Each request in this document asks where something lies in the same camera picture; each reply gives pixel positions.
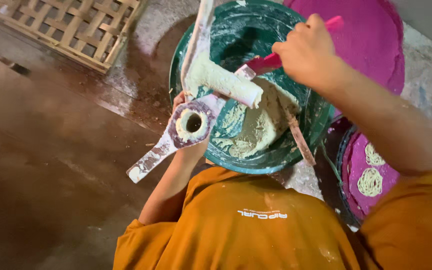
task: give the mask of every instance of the dough-covered handle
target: dough-covered handle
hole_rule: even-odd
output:
[[[158,166],[165,158],[178,150],[171,141],[169,135],[164,133],[159,142],[147,152],[146,155],[141,157],[126,174],[135,183],[143,179],[152,169]]]

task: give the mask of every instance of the pink plastic handle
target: pink plastic handle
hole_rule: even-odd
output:
[[[344,26],[343,17],[335,16],[327,20],[324,23],[324,26],[329,32],[339,30]],[[266,56],[264,58],[264,63],[266,66],[271,66],[274,68],[280,68],[283,66],[283,62],[281,62],[281,58],[279,58],[279,55],[276,52],[273,52],[272,54]]]
[[[341,16],[335,16],[335,17],[327,20],[324,23],[324,26],[326,27],[326,29],[329,32],[335,31],[335,30],[339,30],[339,29],[343,28],[343,26],[344,26],[343,17],[341,17]]]

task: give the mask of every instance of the person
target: person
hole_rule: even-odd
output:
[[[355,123],[401,177],[353,233],[325,203],[175,154],[117,241],[114,269],[432,269],[432,120],[335,55],[320,16],[276,42],[288,76]]]

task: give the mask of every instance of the dough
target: dough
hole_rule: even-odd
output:
[[[198,115],[201,118],[201,126],[195,132],[189,132],[186,130],[186,126],[188,124],[188,120],[192,115]],[[181,112],[181,117],[176,120],[176,131],[179,137],[183,140],[183,142],[187,142],[189,139],[195,140],[197,138],[202,137],[207,129],[208,125],[208,117],[206,114],[200,112],[197,113],[194,110],[185,108]]]
[[[375,168],[368,168],[357,181],[357,189],[365,196],[374,197],[383,191],[383,177]]]
[[[212,139],[213,143],[220,147],[230,146],[229,154],[240,159],[254,155],[257,151],[267,149],[288,128],[288,120],[285,117],[285,108],[291,114],[299,114],[301,108],[298,100],[290,92],[279,85],[263,78],[255,78],[253,82],[263,90],[259,108],[247,109],[246,117],[241,132],[230,139]],[[237,119],[244,113],[243,105],[234,109],[232,113],[225,115],[222,126],[231,129]]]
[[[187,95],[198,96],[198,87],[205,86],[240,101],[250,108],[257,108],[263,90],[255,83],[236,76],[209,59],[209,52],[201,52],[191,64],[185,79]]]
[[[366,153],[366,163],[368,165],[380,166],[386,164],[386,161],[376,153],[375,147],[371,143],[366,145],[364,152]]]

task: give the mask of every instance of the flour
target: flour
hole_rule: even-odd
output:
[[[279,85],[263,78],[255,78],[253,82],[263,90],[259,108],[247,109],[241,132],[234,138],[214,138],[212,141],[220,147],[230,146],[229,154],[244,159],[254,155],[260,150],[267,149],[288,128],[288,121],[284,110],[291,114],[301,111],[298,100]],[[225,123],[237,124],[237,119],[244,113],[245,108],[240,107],[233,113],[225,115]]]
[[[226,115],[221,122],[220,128],[224,128],[227,133],[231,133],[233,129],[237,126],[236,123],[243,116],[244,112],[248,107],[244,104],[238,103],[236,106],[232,107],[226,112]]]
[[[186,93],[194,98],[198,95],[199,86],[205,86],[250,108],[257,108],[263,94],[261,87],[255,83],[212,62],[208,51],[202,51],[193,60],[185,80]]]
[[[238,3],[238,5],[245,7],[248,5],[248,3],[246,3],[246,0],[236,0],[236,3]]]
[[[201,119],[201,126],[195,132],[189,132],[187,130],[188,120],[191,116],[198,115]],[[188,140],[195,140],[201,138],[207,129],[208,125],[208,117],[206,114],[200,112],[196,112],[194,110],[185,108],[181,112],[181,117],[176,120],[176,131],[177,135],[183,140],[183,142],[187,142]]]

